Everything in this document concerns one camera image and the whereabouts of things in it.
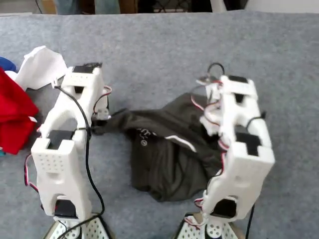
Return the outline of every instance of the background floor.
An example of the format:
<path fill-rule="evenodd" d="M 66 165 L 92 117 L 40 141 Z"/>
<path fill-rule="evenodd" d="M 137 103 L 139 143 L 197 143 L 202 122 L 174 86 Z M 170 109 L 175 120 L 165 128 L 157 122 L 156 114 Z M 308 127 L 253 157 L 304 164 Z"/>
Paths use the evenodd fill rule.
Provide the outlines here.
<path fill-rule="evenodd" d="M 40 13 L 35 0 L 0 0 L 0 14 L 13 12 Z"/>

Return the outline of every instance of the white logo on cloth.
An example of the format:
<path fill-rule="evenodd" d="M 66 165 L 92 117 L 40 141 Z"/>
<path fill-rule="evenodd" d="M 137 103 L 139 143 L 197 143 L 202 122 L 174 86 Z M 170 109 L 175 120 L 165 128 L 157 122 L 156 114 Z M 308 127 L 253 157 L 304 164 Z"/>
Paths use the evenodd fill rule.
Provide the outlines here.
<path fill-rule="evenodd" d="M 150 132 L 146 128 L 138 128 L 137 130 L 140 132 L 139 136 L 142 139 L 141 140 L 142 146 L 147 146 L 147 144 L 148 144 L 147 139 L 149 138 L 150 135 L 156 135 L 155 133 Z"/>

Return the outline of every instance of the black cable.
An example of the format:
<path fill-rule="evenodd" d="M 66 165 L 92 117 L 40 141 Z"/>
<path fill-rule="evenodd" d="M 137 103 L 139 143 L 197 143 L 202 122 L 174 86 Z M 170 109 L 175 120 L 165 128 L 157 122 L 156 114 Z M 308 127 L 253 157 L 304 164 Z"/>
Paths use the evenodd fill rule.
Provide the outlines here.
<path fill-rule="evenodd" d="M 266 118 L 266 111 L 263 111 L 260 116 L 252 117 L 252 118 L 248 121 L 248 123 L 247 123 L 247 125 L 246 125 L 246 129 L 248 130 L 248 127 L 249 127 L 250 123 L 251 123 L 253 120 L 265 119 L 265 118 Z"/>
<path fill-rule="evenodd" d="M 89 219 L 75 225 L 74 227 L 71 227 L 69 228 L 68 230 L 66 230 L 63 234 L 61 234 L 57 239 L 62 239 L 66 234 L 68 234 L 69 232 L 71 232 L 72 230 L 76 229 L 77 227 L 83 225 L 83 224 L 86 224 L 94 219 L 96 219 L 97 217 L 99 216 L 102 216 L 104 211 L 105 211 L 105 205 L 104 205 L 104 201 L 103 201 L 103 198 L 99 192 L 99 190 L 97 189 L 97 187 L 95 186 L 94 182 L 93 182 L 93 179 L 92 179 L 92 176 L 91 176 L 91 171 L 90 171 L 90 167 L 89 167 L 89 150 L 90 150 L 90 138 L 91 138 L 91 128 L 90 128 L 90 125 L 89 125 L 89 122 L 88 122 L 88 119 L 86 118 L 85 116 L 85 113 L 82 109 L 82 107 L 80 106 L 80 104 L 78 103 L 78 101 L 70 94 L 68 93 L 67 91 L 65 91 L 64 89 L 62 89 L 60 86 L 55 86 L 55 88 L 59 89 L 61 92 L 63 92 L 64 94 L 66 94 L 69 98 L 71 98 L 74 103 L 77 105 L 77 107 L 79 108 L 83 118 L 84 118 L 84 121 L 85 121 L 85 126 L 86 126 L 86 131 L 87 131 L 87 135 L 86 135 L 86 146 L 85 146 L 85 168 L 86 168 L 86 172 L 87 172 L 87 175 L 88 175 L 88 178 L 89 178 L 89 181 L 90 181 L 90 184 L 94 190 L 94 192 L 96 193 L 96 195 L 98 196 L 99 200 L 100 200 L 100 203 L 101 203 L 101 212 L 90 217 Z"/>
<path fill-rule="evenodd" d="M 208 69 L 207 69 L 207 73 L 208 75 L 210 75 L 210 70 L 211 68 L 213 68 L 213 66 L 219 66 L 222 70 L 222 74 L 225 75 L 225 68 L 223 67 L 222 64 L 220 64 L 219 62 L 214 62 L 214 63 L 211 63 L 209 66 L 208 66 Z"/>
<path fill-rule="evenodd" d="M 255 211 L 255 204 L 253 205 L 253 207 L 251 208 L 251 211 L 250 211 L 245 239 L 248 239 L 248 237 L 249 237 L 249 230 L 250 230 L 250 226 L 251 226 L 251 221 L 253 220 L 254 211 Z"/>
<path fill-rule="evenodd" d="M 61 222 L 61 221 L 58 221 L 58 222 L 60 222 L 62 225 L 64 225 L 65 230 L 68 230 L 67 226 L 63 222 Z"/>
<path fill-rule="evenodd" d="M 39 9 L 40 13 L 43 14 L 42 11 L 41 11 L 41 8 L 40 8 L 40 6 L 39 6 L 38 0 L 35 0 L 35 3 L 36 3 L 36 5 L 38 6 L 38 9 Z"/>

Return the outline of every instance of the perforated foot plate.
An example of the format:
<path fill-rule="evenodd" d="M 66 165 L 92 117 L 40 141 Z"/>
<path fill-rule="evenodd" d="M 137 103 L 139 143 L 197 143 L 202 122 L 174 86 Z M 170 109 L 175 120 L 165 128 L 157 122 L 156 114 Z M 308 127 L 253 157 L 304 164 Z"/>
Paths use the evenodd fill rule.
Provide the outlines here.
<path fill-rule="evenodd" d="M 60 222 L 55 222 L 47 235 L 43 239 L 57 239 L 61 234 L 65 232 L 65 226 Z M 100 217 L 92 220 L 81 234 L 84 234 L 85 239 L 115 239 L 112 233 L 108 230 L 107 225 Z M 68 233 L 64 239 L 82 239 L 82 235 L 77 235 L 74 231 Z"/>
<path fill-rule="evenodd" d="M 201 221 L 199 213 L 187 213 L 193 222 Z M 243 239 L 244 235 L 233 223 L 215 223 L 204 224 L 199 227 L 191 226 L 184 220 L 180 223 L 179 228 L 173 239 Z"/>

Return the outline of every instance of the white cloth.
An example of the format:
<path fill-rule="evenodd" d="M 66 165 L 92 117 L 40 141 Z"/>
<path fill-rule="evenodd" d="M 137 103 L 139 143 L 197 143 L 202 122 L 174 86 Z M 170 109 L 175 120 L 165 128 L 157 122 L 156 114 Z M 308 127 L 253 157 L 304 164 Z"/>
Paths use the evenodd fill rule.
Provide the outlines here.
<path fill-rule="evenodd" d="M 24 56 L 24 61 L 18 73 L 6 71 L 21 88 L 34 90 L 50 84 L 55 79 L 62 77 L 67 70 L 61 54 L 56 53 L 46 46 L 34 48 Z"/>

